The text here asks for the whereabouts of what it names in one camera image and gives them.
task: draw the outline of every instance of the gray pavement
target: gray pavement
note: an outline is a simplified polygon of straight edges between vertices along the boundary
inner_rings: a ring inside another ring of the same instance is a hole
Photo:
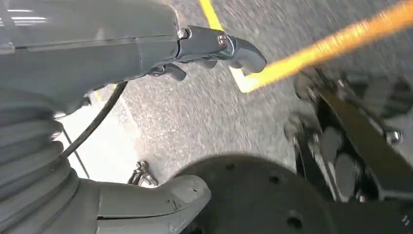
[[[188,24],[207,26],[197,0],[169,0]],[[253,42],[269,62],[395,3],[395,0],[213,0],[228,33]],[[413,31],[408,30],[365,46],[324,65],[376,72],[397,72],[413,81]],[[201,158],[229,152],[249,153],[293,166],[292,147],[283,123],[295,110],[308,110],[294,94],[293,77],[250,94],[242,94],[229,69],[220,64],[206,71],[195,64],[182,66],[188,78],[130,82],[123,98],[140,137],[139,158],[146,158],[160,181]],[[410,118],[396,124],[412,126]],[[412,133],[400,147],[413,152]]]

